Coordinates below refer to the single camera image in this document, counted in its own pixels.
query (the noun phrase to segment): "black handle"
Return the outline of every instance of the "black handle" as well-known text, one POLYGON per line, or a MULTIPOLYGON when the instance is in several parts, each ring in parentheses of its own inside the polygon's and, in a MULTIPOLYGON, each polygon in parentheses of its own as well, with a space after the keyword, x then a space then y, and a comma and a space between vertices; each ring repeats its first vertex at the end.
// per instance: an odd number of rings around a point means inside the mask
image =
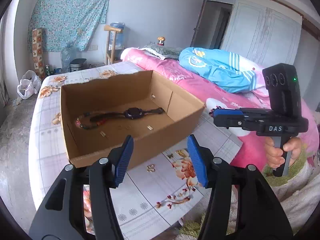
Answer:
POLYGON ((144 111, 145 114, 162 114, 164 112, 162 107, 159 107, 157 109, 152 109, 148 111, 144 111))
POLYGON ((104 114, 98 114, 90 118, 90 122, 99 122, 106 118, 121 116, 123 113, 116 113, 116 112, 110 112, 110 113, 104 113, 104 114))
MULTIPOLYGON (((283 150, 283 145, 290 140, 291 137, 289 136, 282 136, 282 137, 272 137, 273 142, 275 143, 275 147, 280 148, 283 150)), ((283 150, 282 157, 285 159, 285 162, 280 165, 279 168, 273 170, 273 175, 276 177, 282 177, 288 175, 289 163, 291 159, 291 151, 286 152, 283 150)))

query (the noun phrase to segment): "blue gripper pad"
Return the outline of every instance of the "blue gripper pad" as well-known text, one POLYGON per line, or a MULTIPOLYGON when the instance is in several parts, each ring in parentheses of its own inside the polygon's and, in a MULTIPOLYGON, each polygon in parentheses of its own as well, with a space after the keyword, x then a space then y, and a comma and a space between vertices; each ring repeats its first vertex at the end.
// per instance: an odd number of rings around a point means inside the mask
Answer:
POLYGON ((198 181, 202 184, 203 187, 207 187, 209 181, 207 177, 206 166, 204 164, 204 160, 201 157, 201 148, 193 134, 188 136, 187 147, 198 181))
POLYGON ((217 117, 220 114, 244 115, 244 113, 238 109, 219 109, 219 108, 217 108, 213 111, 213 118, 217 117))
POLYGON ((131 136, 127 136, 127 138, 124 140, 124 143, 121 147, 122 153, 120 156, 120 159, 115 166, 115 184, 116 187, 119 186, 120 183, 123 182, 125 173, 128 168, 128 164, 133 152, 133 138, 131 136))

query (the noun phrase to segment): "white wardrobe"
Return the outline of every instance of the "white wardrobe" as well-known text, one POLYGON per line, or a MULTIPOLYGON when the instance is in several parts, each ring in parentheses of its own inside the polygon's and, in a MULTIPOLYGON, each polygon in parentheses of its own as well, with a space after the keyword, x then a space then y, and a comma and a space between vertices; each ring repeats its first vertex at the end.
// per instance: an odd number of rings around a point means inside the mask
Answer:
POLYGON ((272 0, 236 0, 220 49, 264 67, 293 64, 302 16, 272 0))

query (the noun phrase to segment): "camera lens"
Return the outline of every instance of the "camera lens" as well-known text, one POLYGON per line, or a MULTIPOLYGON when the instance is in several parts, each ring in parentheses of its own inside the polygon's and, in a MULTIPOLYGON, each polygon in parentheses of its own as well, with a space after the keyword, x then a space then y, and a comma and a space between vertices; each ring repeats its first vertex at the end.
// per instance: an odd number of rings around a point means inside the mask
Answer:
POLYGON ((266 77, 266 84, 267 86, 270 85, 270 79, 268 77, 266 77))
POLYGON ((284 76, 282 73, 279 74, 279 82, 281 85, 284 85, 284 83, 285 83, 285 79, 284 79, 284 76))
POLYGON ((270 75, 271 84, 276 87, 278 85, 278 79, 275 74, 270 75))

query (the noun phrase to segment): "finger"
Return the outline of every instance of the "finger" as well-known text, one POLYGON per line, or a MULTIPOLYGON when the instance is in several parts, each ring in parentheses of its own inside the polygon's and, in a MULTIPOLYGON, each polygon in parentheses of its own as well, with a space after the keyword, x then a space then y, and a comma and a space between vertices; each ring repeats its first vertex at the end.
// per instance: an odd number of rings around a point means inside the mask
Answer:
POLYGON ((273 168, 273 169, 280 167, 280 165, 278 165, 278 164, 273 164, 273 163, 268 163, 268 165, 269 165, 270 168, 273 168))
POLYGON ((291 159, 293 159, 293 160, 298 159, 300 154, 301 154, 301 149, 298 149, 298 148, 297 149, 293 149, 292 153, 291 153, 291 159))
POLYGON ((290 162, 289 162, 289 167, 294 164, 295 160, 294 159, 290 159, 290 162))
POLYGON ((274 148, 273 146, 264 145, 264 148, 267 152, 267 155, 271 155, 273 157, 278 157, 278 156, 282 156, 283 155, 283 151, 280 148, 274 148))
POLYGON ((293 149, 300 149, 301 150, 302 144, 301 139, 298 137, 292 137, 287 143, 283 145, 283 150, 292 151, 293 149))
POLYGON ((271 137, 266 137, 265 143, 268 144, 269 146, 275 146, 275 143, 271 137))
POLYGON ((273 157, 271 155, 266 155, 268 163, 273 163, 277 165, 281 165, 285 162, 285 159, 283 157, 273 157))

